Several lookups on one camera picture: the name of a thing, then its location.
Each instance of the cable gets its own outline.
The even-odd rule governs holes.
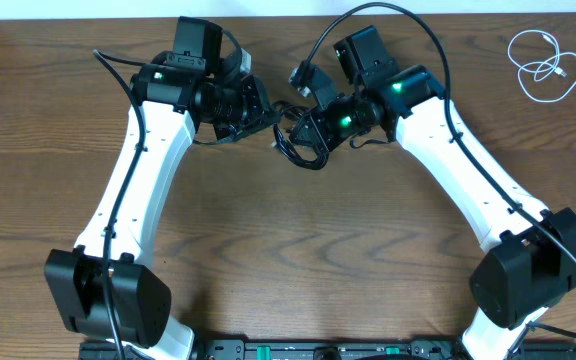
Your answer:
[[[319,49],[319,46],[321,45],[321,43],[324,41],[325,37],[328,35],[328,33],[330,33],[330,31],[337,26],[339,23],[341,23],[343,20],[345,20],[346,18],[348,18],[350,15],[356,13],[357,11],[369,8],[369,7],[385,7],[385,8],[389,8],[392,10],[396,10],[401,12],[402,14],[410,17],[411,19],[413,19],[415,22],[417,22],[417,24],[419,24],[428,34],[428,36],[430,37],[430,39],[432,40],[433,44],[435,45],[435,47],[437,48],[437,52],[439,53],[439,57],[441,58],[441,63],[443,65],[443,70],[444,70],[444,77],[445,77],[445,84],[444,84],[444,113],[446,116],[446,123],[448,124],[448,129],[450,130],[451,135],[453,136],[453,140],[455,143],[457,143],[457,145],[459,146],[459,148],[461,149],[461,151],[464,153],[464,155],[468,158],[468,160],[470,160],[470,162],[472,163],[472,165],[479,171],[479,173],[481,173],[481,175],[490,183],[490,185],[497,191],[497,193],[499,193],[499,195],[501,196],[502,199],[504,199],[504,201],[506,201],[508,203],[508,205],[511,207],[511,209],[513,211],[516,211],[519,215],[521,215],[524,219],[526,219],[526,221],[528,221],[530,224],[532,224],[535,228],[537,228],[539,231],[541,231],[544,235],[546,235],[546,237],[548,237],[548,239],[550,239],[550,241],[552,241],[555,246],[557,246],[557,248],[559,248],[561,250],[562,253],[564,253],[568,258],[570,258],[570,260],[575,264],[576,266],[576,258],[575,256],[568,251],[568,249],[566,249],[566,247],[557,239],[557,237],[555,237],[553,234],[551,234],[548,230],[546,230],[546,228],[544,228],[535,218],[533,218],[530,214],[528,214],[526,211],[524,211],[521,208],[521,205],[516,203],[509,195],[508,193],[506,193],[506,191],[504,191],[504,189],[495,181],[495,179],[493,179],[492,176],[490,176],[490,174],[486,171],[486,169],[484,169],[484,167],[479,163],[479,161],[477,161],[477,159],[474,157],[474,155],[470,152],[470,150],[468,150],[468,147],[466,147],[466,145],[464,144],[463,140],[461,139],[461,135],[460,133],[457,131],[457,129],[455,128],[455,125],[452,121],[452,116],[450,113],[450,68],[448,66],[448,59],[446,58],[446,53],[444,52],[443,47],[441,46],[441,43],[439,42],[439,39],[437,38],[437,36],[435,35],[435,33],[430,29],[430,27],[421,19],[419,18],[417,15],[413,14],[412,12],[399,7],[397,5],[393,5],[393,4],[388,4],[388,3],[383,3],[383,2],[373,2],[373,3],[366,3],[360,6],[357,6],[356,8],[346,12],[345,14],[341,15],[340,17],[338,17],[335,21],[332,22],[332,24],[330,24],[330,26],[328,26],[328,28],[323,32],[323,34],[321,35],[321,37],[319,38],[319,40],[317,40],[317,42],[315,43],[315,46],[313,47],[312,51],[310,52],[310,55],[308,55],[308,58],[306,59],[305,62],[305,69],[307,69],[310,66],[310,61],[312,60],[312,58],[314,57],[315,53],[317,52],[317,49]],[[568,336],[571,338],[575,338],[576,339],[576,332],[572,332],[572,331],[567,331],[567,330],[563,330],[557,327],[553,327],[550,325],[545,325],[542,323],[538,323],[538,322],[530,322],[527,324],[527,326],[533,326],[533,327],[538,327],[544,330],[548,330],[550,332],[553,332],[555,334],[559,334],[559,335],[564,335],[564,336]]]
[[[362,147],[366,146],[366,145],[370,145],[370,144],[374,144],[374,145],[388,145],[391,142],[390,141],[383,141],[383,140],[377,140],[377,139],[368,139],[366,141],[364,141],[363,143],[361,143],[361,145],[357,146],[355,145],[355,139],[359,136],[364,136],[367,135],[368,133],[370,133],[370,131],[372,130],[372,128],[365,128],[363,130],[361,130],[360,132],[358,132],[357,134],[353,135],[350,138],[350,147],[353,149],[361,149]]]
[[[172,53],[173,53],[172,51],[164,50],[159,54],[155,55],[155,57],[152,58],[152,61],[150,63],[156,65],[163,65],[166,62],[166,59],[168,59],[168,55]]]
[[[108,54],[102,53],[102,52],[99,51],[99,50],[93,50],[93,54],[94,54],[95,52],[96,52],[97,54],[99,54],[99,56],[101,56],[102,58],[104,58],[104,59],[106,59],[106,60],[114,61],[114,62],[116,62],[116,63],[126,64],[126,65],[132,65],[132,66],[144,66],[144,65],[146,65],[146,63],[143,63],[143,62],[141,62],[141,61],[132,61],[132,60],[121,59],[121,58],[118,58],[118,57],[114,57],[114,56],[112,56],[112,55],[108,55]]]
[[[117,80],[121,88],[124,90],[128,99],[130,100],[130,104],[135,111],[135,115],[137,117],[137,124],[139,126],[139,140],[137,141],[137,145],[135,146],[135,155],[133,155],[132,161],[130,162],[130,166],[128,167],[128,171],[126,172],[126,177],[124,181],[121,183],[121,188],[119,189],[119,193],[117,194],[117,199],[115,200],[114,205],[112,206],[112,210],[110,211],[110,216],[108,217],[108,225],[104,229],[104,246],[103,246],[103,282],[102,282],[102,290],[104,294],[104,301],[106,302],[106,309],[108,311],[108,318],[110,320],[110,327],[112,329],[112,334],[115,340],[115,345],[117,346],[117,354],[119,355],[120,360],[124,360],[126,355],[124,354],[124,348],[121,343],[121,335],[119,334],[119,326],[117,324],[117,318],[115,317],[115,304],[112,299],[112,291],[111,291],[111,282],[110,282],[110,244],[112,239],[115,237],[114,226],[117,220],[117,213],[119,212],[119,207],[121,207],[121,202],[126,194],[126,190],[128,189],[128,184],[130,184],[130,179],[132,178],[133,173],[135,172],[135,168],[137,167],[137,163],[139,162],[139,157],[141,156],[142,151],[144,151],[144,143],[146,140],[146,128],[145,122],[143,118],[143,114],[137,103],[137,100],[133,96],[130,88],[126,84],[126,82],[121,78],[121,75],[115,70],[112,65],[110,65],[106,59],[113,60],[116,58],[107,57],[105,54],[94,50],[93,55],[99,62],[110,72],[110,74]],[[127,60],[118,61],[122,64],[128,63]]]
[[[520,37],[524,34],[530,34],[530,33],[541,34],[541,36],[544,38],[544,40],[549,42],[554,47],[555,55],[549,57],[548,59],[546,59],[544,61],[533,61],[533,62],[529,62],[529,63],[523,64],[523,65],[521,65],[517,61],[515,61],[515,59],[510,54],[510,49],[512,48],[512,44],[515,42],[515,40],[518,37]],[[515,35],[515,37],[513,37],[512,40],[510,40],[510,43],[508,43],[508,59],[510,59],[510,61],[512,61],[512,63],[515,64],[519,68],[519,70],[517,70],[517,79],[519,80],[519,85],[521,86],[521,89],[524,91],[526,96],[528,96],[532,100],[534,100],[536,102],[540,102],[540,103],[554,103],[554,102],[557,102],[557,101],[565,98],[572,91],[572,89],[576,86],[576,80],[572,83],[572,85],[570,85],[568,90],[566,90],[566,92],[563,95],[561,95],[560,97],[558,97],[557,99],[542,100],[542,99],[537,99],[536,97],[532,96],[528,92],[528,90],[526,90],[526,87],[524,86],[524,83],[521,80],[521,72],[525,71],[527,73],[534,74],[533,80],[535,82],[541,82],[541,81],[545,80],[548,76],[552,75],[553,73],[557,74],[561,77],[566,77],[566,75],[567,75],[566,72],[563,71],[563,69],[558,66],[559,65],[559,59],[562,56],[566,56],[566,55],[573,56],[576,58],[576,54],[574,52],[567,51],[564,53],[560,53],[559,52],[559,43],[557,42],[557,39],[554,36],[552,36],[551,34],[545,32],[545,31],[541,31],[541,30],[524,30],[524,31],[520,32],[519,34]],[[534,65],[539,65],[539,66],[537,66],[537,68],[534,70],[530,69],[530,67],[534,66]],[[538,75],[542,74],[542,73],[545,73],[545,74],[542,77],[538,77]]]
[[[291,116],[295,118],[295,120],[301,120],[303,114],[308,110],[305,106],[300,105],[292,105],[287,101],[279,100],[272,104],[273,107],[280,106],[279,109],[279,116],[280,117],[288,117]],[[279,129],[279,125],[275,124],[272,127],[273,134],[275,135],[275,146],[279,151],[281,151],[284,156],[290,160],[293,164],[309,170],[321,170],[326,166],[328,163],[328,154],[317,154],[317,158],[315,160],[306,160],[299,155],[297,149],[287,141],[284,137],[284,134]]]
[[[243,54],[241,51],[241,46],[239,46],[239,42],[237,41],[237,39],[235,39],[234,36],[232,36],[230,31],[221,30],[221,32],[224,33],[230,39],[232,44],[235,46],[235,52],[237,54],[237,55],[235,55],[237,57],[237,59],[235,61],[234,67],[232,68],[232,70],[230,70],[230,72],[228,73],[226,78],[224,78],[224,84],[229,84],[231,81],[233,81],[239,75],[239,69],[241,68],[241,62],[242,62]]]

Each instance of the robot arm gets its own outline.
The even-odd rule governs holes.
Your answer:
[[[510,230],[519,234],[530,228],[531,224],[516,212],[508,211],[508,204],[475,169],[457,144],[451,141],[443,106],[443,101],[436,97],[417,105],[413,115],[398,122],[396,138],[448,193],[470,224],[479,246],[484,253],[488,253],[501,244],[501,233]],[[521,188],[490,156],[463,123],[454,104],[451,111],[457,130],[463,133],[462,140],[479,163],[528,213],[540,218],[543,210],[547,210],[546,205]],[[542,307],[534,311],[520,326],[509,330],[495,325],[478,309],[462,342],[474,359],[504,359],[523,336],[526,323],[536,320],[546,310],[546,307]]]
[[[453,135],[445,114],[445,89],[423,66],[400,71],[374,26],[342,39],[334,48],[355,92],[338,95],[320,68],[302,62],[290,82],[300,93],[314,94],[317,106],[301,114],[290,141],[311,146],[318,157],[327,159],[347,138],[380,126],[389,141],[396,139],[422,162],[464,214],[486,253],[470,278],[479,310],[462,342],[476,360],[506,358],[523,339],[526,324],[576,287],[576,265],[509,207],[459,141],[515,204],[543,219],[540,226],[555,233],[575,258],[576,215],[570,209],[550,213],[517,184],[475,139],[451,102],[457,134]],[[284,155],[290,158],[293,153]]]
[[[146,101],[141,106],[146,122],[146,141],[133,178],[124,196],[115,225],[111,259],[121,254],[134,256],[135,264],[152,267],[155,233],[170,183],[182,156],[195,137],[195,126],[189,112],[173,111],[173,106]],[[92,219],[75,242],[84,247],[84,254],[101,257],[103,234],[132,156],[139,135],[134,109],[130,109],[124,145],[117,159],[106,191]]]
[[[225,59],[219,57],[222,33],[235,45]],[[155,232],[171,181],[202,122],[214,128],[216,144],[247,137],[280,117],[263,83],[249,75],[250,56],[229,32],[206,20],[179,18],[173,51],[162,52],[150,64],[96,56],[120,81],[133,108],[97,211],[72,252],[52,250],[46,280],[67,329],[108,341],[120,338],[122,345],[150,358],[185,360],[192,352],[193,331],[169,315],[170,289],[151,271]],[[130,88],[104,59],[141,67]],[[137,148],[141,135],[145,141]],[[133,159],[138,161],[128,177]],[[117,206],[108,239],[111,209]],[[104,282],[106,274],[111,281]],[[117,350],[121,358],[123,347]]]

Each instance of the wooden table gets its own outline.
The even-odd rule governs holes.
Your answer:
[[[443,42],[454,99],[475,135],[537,198],[576,211],[576,88],[557,104],[534,103],[506,58],[510,38],[531,28],[576,51],[576,15],[424,19]],[[331,20],[215,19],[252,54],[273,100],[295,103],[311,100],[288,76]],[[0,358],[76,356],[83,337],[64,329],[43,264],[50,249],[70,249],[92,216],[129,106],[91,51],[150,59],[171,48],[175,24],[0,21]],[[435,49],[412,21],[365,16],[335,29],[315,58],[340,87],[350,90],[332,44],[369,24],[402,67],[421,63],[442,79]],[[522,44],[522,60],[552,54],[538,37]],[[574,61],[562,66],[568,79],[552,79],[542,95],[572,81]],[[272,140],[266,130],[184,157],[154,266],[173,292],[173,314],[252,339],[460,335],[476,309],[468,277],[483,254],[430,174],[397,144],[344,144],[323,171],[307,171],[273,151]],[[576,331],[576,290],[544,321]]]

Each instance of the white wall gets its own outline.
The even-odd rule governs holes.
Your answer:
[[[0,0],[0,20],[338,15],[365,0]],[[576,0],[397,0],[420,14],[576,12]],[[374,9],[362,14],[389,13]]]

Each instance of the coiled white cable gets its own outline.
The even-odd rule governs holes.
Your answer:
[[[549,57],[548,59],[546,59],[544,61],[533,61],[533,62],[529,62],[529,63],[523,64],[523,65],[519,64],[517,61],[515,61],[515,59],[513,59],[512,55],[510,54],[510,49],[512,48],[512,43],[521,35],[528,34],[528,33],[541,34],[541,36],[544,38],[544,40],[546,40],[552,46],[554,46],[555,55]],[[572,85],[570,85],[568,90],[566,90],[566,92],[563,95],[561,95],[560,97],[558,97],[557,99],[544,100],[544,99],[538,99],[538,98],[532,96],[528,92],[528,90],[526,90],[526,87],[524,86],[524,83],[521,80],[521,72],[525,71],[527,73],[534,74],[533,80],[535,82],[543,81],[548,76],[550,76],[552,73],[555,73],[561,77],[566,77],[566,75],[567,75],[566,72],[558,66],[559,65],[559,59],[562,56],[573,56],[576,58],[576,54],[574,52],[567,51],[567,52],[560,53],[559,52],[559,43],[557,42],[557,39],[555,39],[555,37],[552,36],[551,34],[545,32],[545,31],[541,31],[541,30],[524,30],[524,31],[520,32],[519,34],[515,35],[515,37],[513,37],[512,40],[510,40],[510,43],[508,44],[508,58],[510,59],[510,61],[512,61],[513,64],[515,64],[519,68],[519,70],[517,70],[517,79],[519,80],[519,85],[521,85],[521,88],[523,89],[526,96],[528,96],[529,98],[533,99],[534,101],[540,102],[540,103],[554,103],[554,102],[557,102],[557,101],[565,98],[572,91],[572,89],[576,86],[576,80],[572,83]]]

